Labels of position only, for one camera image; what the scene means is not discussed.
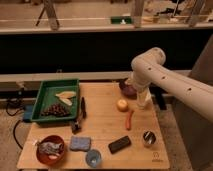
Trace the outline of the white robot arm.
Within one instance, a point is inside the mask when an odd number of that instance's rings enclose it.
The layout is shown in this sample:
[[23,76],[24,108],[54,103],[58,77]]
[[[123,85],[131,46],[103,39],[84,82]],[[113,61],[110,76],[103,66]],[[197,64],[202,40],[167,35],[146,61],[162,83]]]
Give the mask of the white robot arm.
[[213,122],[213,87],[166,69],[165,61],[166,55],[158,47],[131,61],[130,80],[137,91],[138,105],[145,105],[146,91],[153,83]]

